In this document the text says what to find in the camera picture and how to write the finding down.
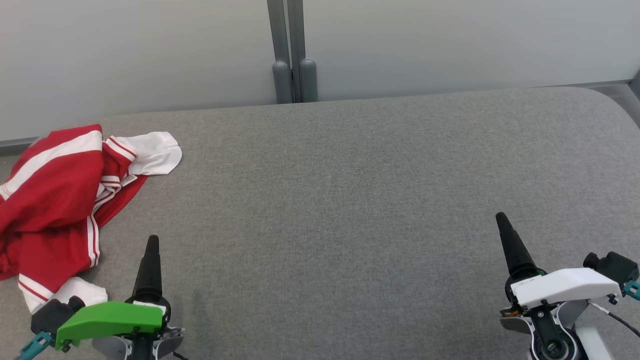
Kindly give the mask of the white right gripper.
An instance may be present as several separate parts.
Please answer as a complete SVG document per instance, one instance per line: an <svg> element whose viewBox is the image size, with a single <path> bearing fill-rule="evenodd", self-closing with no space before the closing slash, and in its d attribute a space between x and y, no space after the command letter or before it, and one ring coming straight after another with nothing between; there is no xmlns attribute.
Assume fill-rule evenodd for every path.
<svg viewBox="0 0 640 360"><path fill-rule="evenodd" d="M538 275L535 262L506 214L498 212L495 219L510 278L528 278L507 286L522 308L611 295L622 297L618 283L594 269L565 268Z"/></svg>

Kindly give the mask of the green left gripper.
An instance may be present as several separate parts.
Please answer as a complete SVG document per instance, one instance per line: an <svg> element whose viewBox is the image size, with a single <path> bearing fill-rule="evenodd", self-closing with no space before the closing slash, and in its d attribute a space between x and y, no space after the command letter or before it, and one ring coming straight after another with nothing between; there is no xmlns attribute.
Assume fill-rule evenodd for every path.
<svg viewBox="0 0 640 360"><path fill-rule="evenodd" d="M112 336L158 334L170 319L171 307L163 295L160 239L150 235L135 278L134 301L105 301L85 306L62 324L55 336L55 350L78 346L83 340Z"/></svg>

